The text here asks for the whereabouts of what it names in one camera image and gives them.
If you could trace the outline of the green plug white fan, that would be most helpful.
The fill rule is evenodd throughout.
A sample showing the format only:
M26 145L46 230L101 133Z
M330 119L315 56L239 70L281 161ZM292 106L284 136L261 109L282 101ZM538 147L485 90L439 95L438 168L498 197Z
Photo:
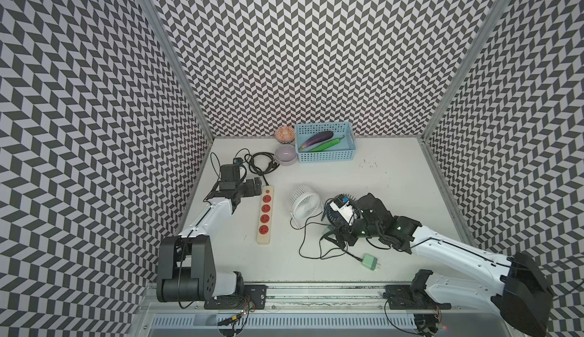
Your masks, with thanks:
M362 257L361 265L370 271L374 271L379 267L380 264L375 256L366 253Z

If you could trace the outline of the dark blue desk fan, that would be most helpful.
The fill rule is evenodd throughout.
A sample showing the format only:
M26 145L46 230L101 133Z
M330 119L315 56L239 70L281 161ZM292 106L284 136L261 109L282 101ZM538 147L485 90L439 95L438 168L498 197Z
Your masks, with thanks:
M352 226L354 213L354 199L347 194L337 195L324 208L324 217L334 227Z

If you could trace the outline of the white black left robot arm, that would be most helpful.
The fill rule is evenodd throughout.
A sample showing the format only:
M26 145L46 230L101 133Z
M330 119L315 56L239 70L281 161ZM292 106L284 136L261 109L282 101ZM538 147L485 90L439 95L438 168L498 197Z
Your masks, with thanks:
M262 181L246 179L242 164L222 165L216 183L204 198L200 219L159 247L157 299L186 308L197 301L243 303L243 276L216 270L211 231L234 214L240 201L261 194Z

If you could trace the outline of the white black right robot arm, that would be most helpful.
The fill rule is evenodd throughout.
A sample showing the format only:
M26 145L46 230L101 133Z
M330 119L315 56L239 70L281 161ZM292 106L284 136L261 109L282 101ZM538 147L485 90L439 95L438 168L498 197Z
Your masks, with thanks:
M554 293L528 254L504 256L453 240L417 220L392 215L370 193L358 200L338 195L325 203L323 216L332 227L324 239L342 250L359 239L376 238L381 250L432 259L466 276L451 279L421 269L410 284L385 287L387 308L439 313L453 306L469 307L499 315L525 335L546 335Z

